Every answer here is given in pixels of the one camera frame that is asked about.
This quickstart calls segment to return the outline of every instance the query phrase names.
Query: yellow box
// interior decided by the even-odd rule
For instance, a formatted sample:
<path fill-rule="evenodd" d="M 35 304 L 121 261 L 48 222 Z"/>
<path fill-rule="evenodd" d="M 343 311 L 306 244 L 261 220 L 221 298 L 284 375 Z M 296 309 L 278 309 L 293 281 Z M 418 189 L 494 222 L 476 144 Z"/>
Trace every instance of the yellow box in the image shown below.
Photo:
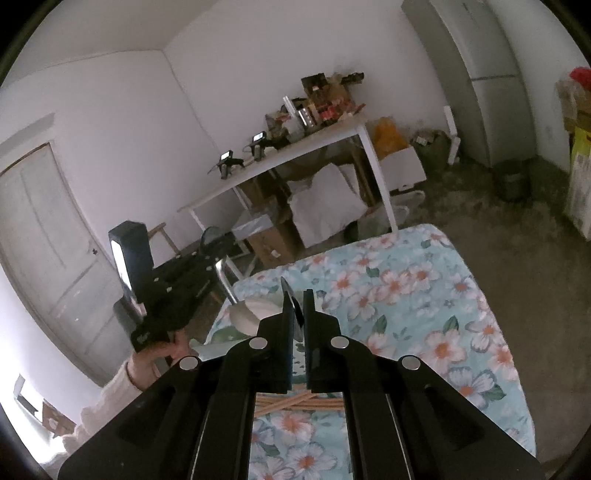
<path fill-rule="evenodd" d="M 583 130 L 580 127 L 577 127 L 574 130 L 573 152 L 570 156 L 571 168 L 573 167 L 574 159 L 577 158 L 578 155 L 587 158 L 591 155 L 591 132 Z"/>

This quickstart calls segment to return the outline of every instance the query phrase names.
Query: door frame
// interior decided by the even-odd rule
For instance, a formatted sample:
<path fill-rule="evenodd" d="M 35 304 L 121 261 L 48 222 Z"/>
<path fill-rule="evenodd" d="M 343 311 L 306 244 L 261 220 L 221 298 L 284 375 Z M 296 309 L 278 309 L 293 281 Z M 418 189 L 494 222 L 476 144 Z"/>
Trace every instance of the door frame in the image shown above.
<path fill-rule="evenodd" d="M 63 170 L 61 168 L 60 162 L 57 158 L 56 155 L 56 149 L 55 149 L 55 139 L 54 138 L 49 138 L 47 140 L 45 140 L 43 143 L 39 144 L 37 147 L 33 148 L 32 150 L 27 151 L 27 153 L 25 153 L 24 155 L 20 154 L 20 152 L 22 152 L 22 150 L 19 152 L 18 150 L 20 149 L 15 149 L 13 151 L 11 151 L 10 153 L 8 153 L 7 155 L 3 156 L 2 158 L 0 158 L 0 161 L 2 159 L 10 159 L 13 158 L 14 156 L 11 154 L 19 154 L 20 157 L 9 163 L 8 167 L 6 167 L 5 169 L 3 169 L 2 171 L 0 171 L 0 179 L 2 177 L 2 175 L 4 175 L 7 171 L 9 171 L 11 168 L 15 167 L 16 165 L 18 165 L 22 160 L 25 160 L 29 155 L 35 153 L 37 150 L 42 149 L 43 147 L 49 147 L 51 150 L 51 153 L 53 155 L 53 160 L 54 163 L 56 165 L 57 168 L 57 172 L 61 178 L 62 183 L 64 184 L 65 190 L 66 190 L 66 194 L 68 195 L 68 198 L 70 199 L 70 201 L 72 202 L 72 204 L 74 205 L 74 208 L 78 214 L 78 217 L 80 218 L 80 220 L 82 221 L 82 224 L 84 224 L 85 228 L 88 230 L 88 233 L 90 235 L 90 237 L 92 238 L 92 240 L 94 241 L 94 243 L 98 246 L 98 248 L 100 249 L 101 253 L 105 256 L 105 258 L 107 259 L 107 263 L 109 264 L 110 268 L 113 271 L 113 274 L 115 275 L 116 278 L 119 278 L 119 275 L 117 274 L 115 267 L 113 266 L 113 261 L 110 255 L 107 255 L 105 253 L 105 250 L 103 249 L 102 244 L 96 239 L 94 232 L 90 229 L 88 223 L 86 222 L 85 217 L 82 215 L 82 211 L 80 210 L 80 207 L 78 205 L 78 203 L 76 202 L 76 199 L 73 196 L 72 190 L 70 189 L 70 185 L 68 183 L 68 181 L 66 180 L 66 176 L 63 173 Z M 12 285 L 12 288 L 14 289 L 14 291 L 16 292 L 18 298 L 21 300 L 23 306 L 26 308 L 27 312 L 29 313 L 29 315 L 31 315 L 31 317 L 35 320 L 35 323 L 39 326 L 39 328 L 41 329 L 41 331 L 43 333 L 45 333 L 45 335 L 49 338 L 49 340 L 57 347 L 57 349 L 70 361 L 72 362 L 72 364 L 78 369 L 80 370 L 82 373 L 84 373 L 89 379 L 91 379 L 95 384 L 97 384 L 100 387 L 104 387 L 105 384 L 110 380 L 110 379 L 104 379 L 102 377 L 97 376 L 94 372 L 92 372 L 88 366 L 82 361 L 82 359 L 80 359 L 56 334 L 55 332 L 49 327 L 49 325 L 45 322 L 45 320 L 43 319 L 43 316 L 39 314 L 39 312 L 35 309 L 35 307 L 29 302 L 27 296 L 24 294 L 24 292 L 21 290 L 21 286 L 18 284 L 18 282 L 16 281 L 16 276 L 14 275 L 14 272 L 12 271 L 12 268 L 10 267 L 10 264 L 7 260 L 7 256 L 4 252 L 4 249 L 2 248 L 2 246 L 0 245 L 0 264 L 2 265 L 2 268 L 4 269 L 4 272 L 6 274 L 6 277 L 8 278 L 8 281 L 10 282 L 10 285 Z"/>

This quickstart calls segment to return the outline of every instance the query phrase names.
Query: white door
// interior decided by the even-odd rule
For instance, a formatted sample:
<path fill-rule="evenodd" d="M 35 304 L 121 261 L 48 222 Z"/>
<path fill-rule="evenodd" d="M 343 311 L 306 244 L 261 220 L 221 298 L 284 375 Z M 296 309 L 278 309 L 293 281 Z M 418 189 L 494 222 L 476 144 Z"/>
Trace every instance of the white door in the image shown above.
<path fill-rule="evenodd" d="M 47 336 L 94 382 L 108 382 L 131 352 L 113 314 L 122 289 L 49 145 L 0 176 L 0 250 L 15 290 Z"/>

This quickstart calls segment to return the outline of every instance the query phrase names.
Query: blue floral blanket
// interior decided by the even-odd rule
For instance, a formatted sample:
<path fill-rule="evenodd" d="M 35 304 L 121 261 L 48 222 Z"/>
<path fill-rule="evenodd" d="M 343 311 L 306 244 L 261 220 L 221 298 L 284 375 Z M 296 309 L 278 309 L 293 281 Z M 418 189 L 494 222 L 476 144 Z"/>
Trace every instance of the blue floral blanket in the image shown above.
<path fill-rule="evenodd" d="M 274 298 L 280 278 L 315 291 L 344 335 L 397 359 L 419 356 L 535 454 L 534 426 L 503 334 L 472 274 L 444 233 L 418 225 L 266 270 L 234 285 L 240 299 Z M 237 338 L 224 305 L 208 342 Z M 300 346 L 294 375 L 302 374 Z M 256 419 L 251 478 L 352 478 L 344 414 L 281 411 Z"/>

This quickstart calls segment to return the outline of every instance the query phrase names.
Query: small monitor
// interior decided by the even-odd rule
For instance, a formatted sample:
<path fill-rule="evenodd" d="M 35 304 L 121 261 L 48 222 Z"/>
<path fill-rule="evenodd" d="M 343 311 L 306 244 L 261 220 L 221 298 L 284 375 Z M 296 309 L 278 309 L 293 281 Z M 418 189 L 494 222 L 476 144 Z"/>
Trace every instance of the small monitor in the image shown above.
<path fill-rule="evenodd" d="M 123 250 L 121 250 L 121 245 L 119 245 L 115 240 L 111 240 L 111 248 L 113 249 L 113 256 L 115 257 L 115 266 L 117 267 L 117 272 L 121 277 L 121 280 L 127 288 L 131 290 L 131 282 L 129 281 L 129 274 L 127 273 L 127 266 L 125 265 L 125 257 L 123 256 Z"/>
<path fill-rule="evenodd" d="M 109 231 L 109 242 L 125 295 L 143 303 L 150 296 L 146 288 L 152 284 L 154 268 L 148 229 L 126 220 Z"/>

